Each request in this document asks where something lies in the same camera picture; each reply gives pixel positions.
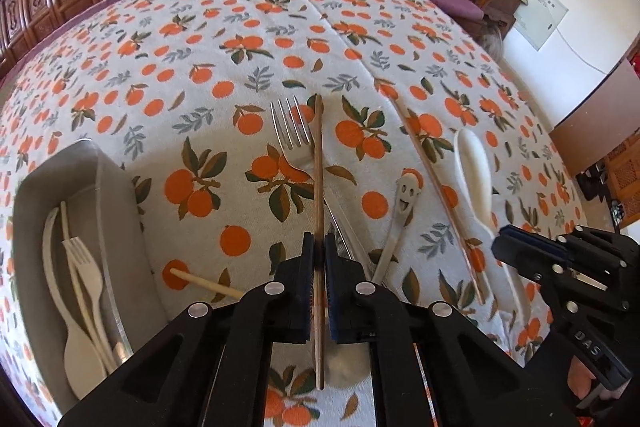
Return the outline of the right hand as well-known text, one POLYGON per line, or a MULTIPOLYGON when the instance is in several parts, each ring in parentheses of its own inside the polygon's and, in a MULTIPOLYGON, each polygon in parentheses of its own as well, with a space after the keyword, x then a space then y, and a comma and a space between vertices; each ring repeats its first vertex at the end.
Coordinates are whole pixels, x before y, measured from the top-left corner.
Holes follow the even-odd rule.
POLYGON ((572 358, 567 375, 567 386, 579 400, 585 399, 591 391, 591 382, 594 381, 593 373, 578 358, 572 358))

